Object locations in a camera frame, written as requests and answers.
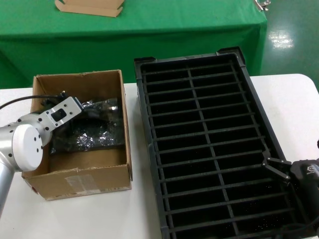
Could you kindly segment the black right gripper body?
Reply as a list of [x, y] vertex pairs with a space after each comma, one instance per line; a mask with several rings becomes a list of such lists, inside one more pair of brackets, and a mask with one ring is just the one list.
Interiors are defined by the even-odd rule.
[[319, 160], [299, 160], [292, 163], [290, 172], [300, 185], [319, 185]]

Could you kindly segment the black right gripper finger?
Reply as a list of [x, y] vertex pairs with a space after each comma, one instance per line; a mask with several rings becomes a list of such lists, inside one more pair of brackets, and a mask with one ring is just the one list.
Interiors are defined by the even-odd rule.
[[283, 159], [273, 158], [268, 150], [262, 152], [262, 166], [270, 175], [281, 180], [290, 180], [290, 168], [292, 163]]

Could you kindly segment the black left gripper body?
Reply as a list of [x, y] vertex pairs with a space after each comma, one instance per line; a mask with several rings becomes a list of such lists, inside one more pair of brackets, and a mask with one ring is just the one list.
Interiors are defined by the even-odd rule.
[[108, 130], [109, 120], [105, 117], [90, 115], [77, 116], [67, 126], [67, 136], [88, 134], [90, 136], [102, 135]]

